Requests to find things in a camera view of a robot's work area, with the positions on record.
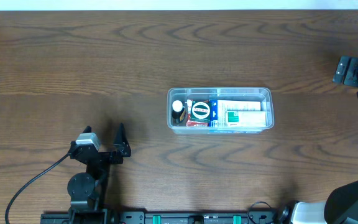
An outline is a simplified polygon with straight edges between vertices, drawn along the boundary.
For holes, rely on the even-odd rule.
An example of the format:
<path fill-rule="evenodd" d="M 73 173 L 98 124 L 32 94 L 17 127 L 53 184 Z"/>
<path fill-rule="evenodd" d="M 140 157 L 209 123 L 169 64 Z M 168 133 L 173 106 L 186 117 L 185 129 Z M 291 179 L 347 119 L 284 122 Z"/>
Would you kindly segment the dark bottle white cap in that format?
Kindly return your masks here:
<path fill-rule="evenodd" d="M 175 100 L 172 103 L 172 119 L 175 125 L 182 123 L 185 120 L 186 108 L 182 101 Z"/>

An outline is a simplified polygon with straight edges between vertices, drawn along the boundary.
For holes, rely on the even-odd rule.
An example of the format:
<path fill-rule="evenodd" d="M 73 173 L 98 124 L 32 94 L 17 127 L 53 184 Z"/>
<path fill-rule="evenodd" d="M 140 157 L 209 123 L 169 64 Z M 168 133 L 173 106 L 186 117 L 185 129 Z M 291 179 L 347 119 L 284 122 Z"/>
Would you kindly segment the red Panadol box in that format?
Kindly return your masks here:
<path fill-rule="evenodd" d="M 190 111 L 191 111 L 191 104 L 192 104 L 192 101 L 194 100 L 187 100 L 187 112 L 188 112 L 188 117 L 187 117 L 187 121 L 186 121 L 186 125 L 187 126 L 208 126 L 209 123 L 199 123 L 199 122 L 195 122 L 195 121 L 192 121 L 190 119 Z"/>

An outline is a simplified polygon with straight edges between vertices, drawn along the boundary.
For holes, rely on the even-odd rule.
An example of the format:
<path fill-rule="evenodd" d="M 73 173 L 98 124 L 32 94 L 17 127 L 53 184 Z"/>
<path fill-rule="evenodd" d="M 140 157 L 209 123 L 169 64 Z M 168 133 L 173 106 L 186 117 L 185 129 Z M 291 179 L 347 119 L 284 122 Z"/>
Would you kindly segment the clear plastic container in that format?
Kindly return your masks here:
<path fill-rule="evenodd" d="M 186 108 L 185 120 L 175 125 L 172 119 L 172 103 L 180 100 Z M 208 126 L 187 126 L 187 100 L 231 100 L 258 101 L 262 111 L 266 112 L 266 126 L 259 128 Z M 272 94 L 264 87 L 202 87 L 202 88 L 172 88 L 167 95 L 167 125 L 176 134 L 256 134 L 270 129 L 275 124 Z"/>

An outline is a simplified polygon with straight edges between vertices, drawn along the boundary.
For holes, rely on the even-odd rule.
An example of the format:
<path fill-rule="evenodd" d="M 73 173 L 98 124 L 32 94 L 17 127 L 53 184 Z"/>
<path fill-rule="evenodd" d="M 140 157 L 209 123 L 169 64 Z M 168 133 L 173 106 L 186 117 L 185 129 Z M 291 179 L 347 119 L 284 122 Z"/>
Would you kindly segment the green round-label box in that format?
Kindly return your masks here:
<path fill-rule="evenodd" d="M 190 119 L 199 123 L 209 123 L 211 120 L 211 103 L 206 101 L 192 101 Z"/>

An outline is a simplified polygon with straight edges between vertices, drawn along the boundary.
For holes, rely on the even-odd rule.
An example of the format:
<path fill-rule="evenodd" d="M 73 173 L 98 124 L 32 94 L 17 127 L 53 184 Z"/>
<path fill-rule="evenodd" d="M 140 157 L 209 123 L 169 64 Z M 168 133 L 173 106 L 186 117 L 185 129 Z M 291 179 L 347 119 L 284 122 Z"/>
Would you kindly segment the blue fever patch box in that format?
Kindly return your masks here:
<path fill-rule="evenodd" d="M 262 111 L 261 103 L 258 101 L 211 100 L 210 103 L 212 115 L 209 125 L 216 128 L 236 127 L 227 125 L 228 111 Z"/>

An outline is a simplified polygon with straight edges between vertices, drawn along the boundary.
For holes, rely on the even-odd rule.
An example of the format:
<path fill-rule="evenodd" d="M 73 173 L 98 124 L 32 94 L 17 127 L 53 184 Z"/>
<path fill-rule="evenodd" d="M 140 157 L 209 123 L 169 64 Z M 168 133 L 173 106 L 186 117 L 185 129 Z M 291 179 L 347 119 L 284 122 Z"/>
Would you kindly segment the white green medicine box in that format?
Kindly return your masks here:
<path fill-rule="evenodd" d="M 266 126 L 266 114 L 264 111 L 228 111 L 226 123 L 245 128 L 263 127 Z"/>

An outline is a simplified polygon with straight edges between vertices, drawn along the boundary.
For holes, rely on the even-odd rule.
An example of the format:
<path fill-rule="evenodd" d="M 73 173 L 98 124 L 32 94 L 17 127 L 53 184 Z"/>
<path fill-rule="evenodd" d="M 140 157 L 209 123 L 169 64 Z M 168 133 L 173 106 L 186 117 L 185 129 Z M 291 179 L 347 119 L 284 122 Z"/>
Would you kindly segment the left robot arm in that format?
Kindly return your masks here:
<path fill-rule="evenodd" d="M 86 171 L 74 175 L 67 185 L 71 198 L 70 206 L 75 211 L 99 210 L 106 193 L 110 167 L 122 164 L 125 157 L 131 156 L 131 147 L 123 124 L 119 125 L 113 149 L 101 152 L 100 146 L 100 140 L 90 126 L 71 142 L 68 151 L 70 159 L 86 166 Z"/>

